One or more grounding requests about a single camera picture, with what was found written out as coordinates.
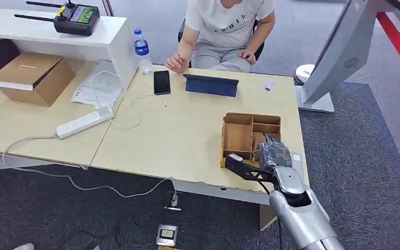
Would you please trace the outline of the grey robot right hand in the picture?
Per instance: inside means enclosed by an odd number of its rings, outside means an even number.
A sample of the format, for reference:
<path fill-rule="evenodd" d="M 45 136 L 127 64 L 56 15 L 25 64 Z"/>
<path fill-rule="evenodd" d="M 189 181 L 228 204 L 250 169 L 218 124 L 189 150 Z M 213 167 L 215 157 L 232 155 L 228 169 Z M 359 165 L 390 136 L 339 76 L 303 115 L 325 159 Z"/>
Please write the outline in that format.
<path fill-rule="evenodd" d="M 273 135 L 264 133 L 265 141 L 257 146 L 257 161 L 261 169 L 272 171 L 275 167 L 292 167 L 289 149 Z"/>

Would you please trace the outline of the person's left hand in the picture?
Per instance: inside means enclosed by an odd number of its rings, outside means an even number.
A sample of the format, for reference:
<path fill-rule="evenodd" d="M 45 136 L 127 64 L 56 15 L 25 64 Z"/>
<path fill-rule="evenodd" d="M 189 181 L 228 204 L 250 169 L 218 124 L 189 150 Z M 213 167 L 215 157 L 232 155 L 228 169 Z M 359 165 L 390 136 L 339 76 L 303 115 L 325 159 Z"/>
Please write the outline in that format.
<path fill-rule="evenodd" d="M 255 64 L 257 60 L 255 57 L 255 53 L 248 48 L 240 50 L 238 52 L 238 56 L 248 61 L 251 65 Z"/>

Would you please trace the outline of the person's right hand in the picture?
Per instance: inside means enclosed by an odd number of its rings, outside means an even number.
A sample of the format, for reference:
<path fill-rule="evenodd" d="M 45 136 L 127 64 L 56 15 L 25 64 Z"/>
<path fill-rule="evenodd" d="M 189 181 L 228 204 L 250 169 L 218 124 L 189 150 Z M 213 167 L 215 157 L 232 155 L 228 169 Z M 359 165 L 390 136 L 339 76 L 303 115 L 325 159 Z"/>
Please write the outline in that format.
<path fill-rule="evenodd" d="M 174 53 L 170 58 L 166 59 L 165 66 L 175 73 L 184 73 L 189 67 L 189 62 L 179 53 Z"/>

